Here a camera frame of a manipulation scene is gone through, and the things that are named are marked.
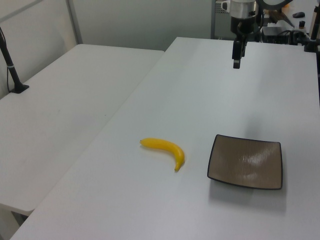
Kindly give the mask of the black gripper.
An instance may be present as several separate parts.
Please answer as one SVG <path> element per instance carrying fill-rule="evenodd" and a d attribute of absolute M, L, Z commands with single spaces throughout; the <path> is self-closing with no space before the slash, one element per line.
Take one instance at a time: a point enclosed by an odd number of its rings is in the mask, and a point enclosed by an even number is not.
<path fill-rule="evenodd" d="M 245 57 L 246 53 L 246 46 L 248 40 L 254 40 L 254 25 L 255 25 L 255 18 L 246 18 L 240 19 L 236 17 L 231 17 L 230 22 L 230 31 L 235 35 L 233 47 L 232 47 L 232 59 L 233 59 L 233 68 L 239 69 L 241 65 L 241 58 Z"/>

